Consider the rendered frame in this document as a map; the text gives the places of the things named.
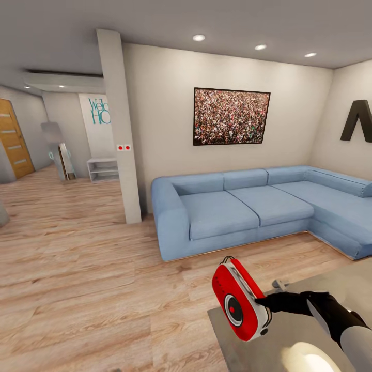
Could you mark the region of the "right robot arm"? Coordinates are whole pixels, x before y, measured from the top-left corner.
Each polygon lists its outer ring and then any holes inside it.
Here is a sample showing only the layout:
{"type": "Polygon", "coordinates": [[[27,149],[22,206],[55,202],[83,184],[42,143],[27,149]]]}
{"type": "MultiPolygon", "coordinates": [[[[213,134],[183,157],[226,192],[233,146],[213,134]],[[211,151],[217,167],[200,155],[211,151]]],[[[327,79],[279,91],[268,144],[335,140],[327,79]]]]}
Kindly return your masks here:
{"type": "Polygon", "coordinates": [[[278,278],[275,294],[255,299],[271,313],[287,312],[315,317],[329,336],[338,342],[356,372],[372,372],[372,329],[356,312],[349,312],[327,291],[288,293],[290,281],[278,278]]]}

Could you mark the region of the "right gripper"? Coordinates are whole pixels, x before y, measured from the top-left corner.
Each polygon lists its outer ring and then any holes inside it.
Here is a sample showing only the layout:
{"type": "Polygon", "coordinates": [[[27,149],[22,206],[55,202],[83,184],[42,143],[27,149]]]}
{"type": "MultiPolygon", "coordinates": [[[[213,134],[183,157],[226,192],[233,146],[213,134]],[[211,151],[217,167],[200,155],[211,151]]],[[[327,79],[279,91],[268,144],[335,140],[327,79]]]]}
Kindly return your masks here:
{"type": "Polygon", "coordinates": [[[271,313],[287,312],[297,314],[293,306],[292,296],[293,293],[280,292],[267,295],[265,298],[255,299],[255,302],[268,308],[271,313]]]}

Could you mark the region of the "radio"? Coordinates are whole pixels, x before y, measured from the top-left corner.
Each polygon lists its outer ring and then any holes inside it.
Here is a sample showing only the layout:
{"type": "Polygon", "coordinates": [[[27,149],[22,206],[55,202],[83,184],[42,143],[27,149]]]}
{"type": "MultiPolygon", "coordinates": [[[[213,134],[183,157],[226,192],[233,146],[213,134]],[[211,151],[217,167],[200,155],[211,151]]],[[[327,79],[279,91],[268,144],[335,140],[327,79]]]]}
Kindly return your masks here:
{"type": "Polygon", "coordinates": [[[212,287],[235,334],[242,341],[248,343],[268,332],[269,310],[255,302],[266,296],[237,259],[220,263],[212,287]]]}

